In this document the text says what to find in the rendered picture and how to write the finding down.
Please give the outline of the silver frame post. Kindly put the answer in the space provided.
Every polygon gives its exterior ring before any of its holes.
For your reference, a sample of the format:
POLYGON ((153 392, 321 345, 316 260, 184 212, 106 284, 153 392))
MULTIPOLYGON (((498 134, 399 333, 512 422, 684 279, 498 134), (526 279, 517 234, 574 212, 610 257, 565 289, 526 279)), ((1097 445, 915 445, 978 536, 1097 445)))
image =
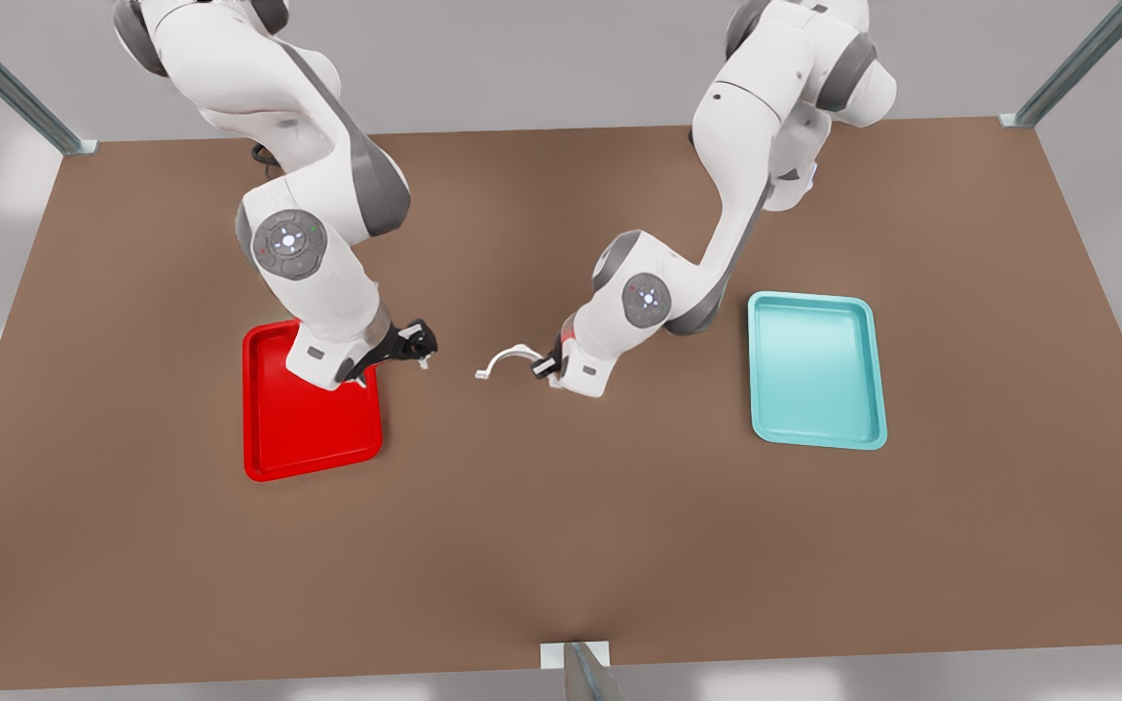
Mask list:
POLYGON ((628 701, 611 677, 609 642, 555 642, 539 646, 540 668, 564 673, 565 701, 628 701))
POLYGON ((15 114, 33 127, 37 133, 50 142, 63 156, 84 156, 96 154, 99 142, 96 139, 84 139, 77 136, 67 124, 59 120, 46 107, 39 96, 22 84, 13 71, 4 66, 0 61, 0 99, 6 105, 12 107, 15 114))
POLYGON ((1004 129, 1036 129, 1079 81, 1122 39, 1122 0, 1118 0, 1077 48, 1057 66, 1045 83, 1011 114, 997 116, 1004 129))

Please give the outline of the white drainage pipe clamp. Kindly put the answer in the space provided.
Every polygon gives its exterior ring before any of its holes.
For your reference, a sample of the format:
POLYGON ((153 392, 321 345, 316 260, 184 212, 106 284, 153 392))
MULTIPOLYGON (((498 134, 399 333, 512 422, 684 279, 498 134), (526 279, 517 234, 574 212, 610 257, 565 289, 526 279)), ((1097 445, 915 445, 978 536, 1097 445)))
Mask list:
POLYGON ((473 373, 473 377, 476 379, 489 379, 496 365, 512 358, 521 358, 527 360, 530 363, 536 363, 543 359, 543 356, 527 345, 512 345, 511 348, 506 348, 506 350, 502 350, 499 353, 493 356, 484 368, 473 373))

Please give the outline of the red plastic tray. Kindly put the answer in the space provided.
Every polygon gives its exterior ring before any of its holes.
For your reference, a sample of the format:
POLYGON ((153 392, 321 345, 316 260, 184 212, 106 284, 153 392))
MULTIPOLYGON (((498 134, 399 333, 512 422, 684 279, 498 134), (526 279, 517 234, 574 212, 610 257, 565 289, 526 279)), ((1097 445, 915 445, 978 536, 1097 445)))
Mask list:
POLYGON ((375 369, 362 385, 309 385, 285 367, 297 332, 297 320, 286 320, 243 334, 243 473, 252 482, 360 464, 383 448, 375 369))

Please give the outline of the teal plastic tray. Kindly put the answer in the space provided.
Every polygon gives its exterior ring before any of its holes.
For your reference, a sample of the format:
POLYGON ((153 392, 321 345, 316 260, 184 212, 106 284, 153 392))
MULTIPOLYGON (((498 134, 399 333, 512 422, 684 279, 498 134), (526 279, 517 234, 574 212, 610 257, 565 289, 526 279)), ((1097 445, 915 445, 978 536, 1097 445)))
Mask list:
POLYGON ((889 430, 876 319, 846 296, 761 290, 747 303, 751 426, 770 443, 877 450, 889 430))

